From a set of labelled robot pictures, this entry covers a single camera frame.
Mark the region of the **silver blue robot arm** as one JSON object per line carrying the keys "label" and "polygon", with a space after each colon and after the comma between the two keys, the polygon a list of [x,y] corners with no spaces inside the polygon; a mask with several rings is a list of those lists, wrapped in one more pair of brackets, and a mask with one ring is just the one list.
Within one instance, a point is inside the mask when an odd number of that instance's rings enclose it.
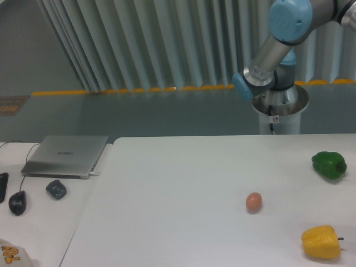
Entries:
{"label": "silver blue robot arm", "polygon": [[277,85],[276,70],[292,47],[331,21],[355,30],[355,1],[275,1],[269,9],[270,34],[255,58],[233,75],[241,98],[253,97]]}

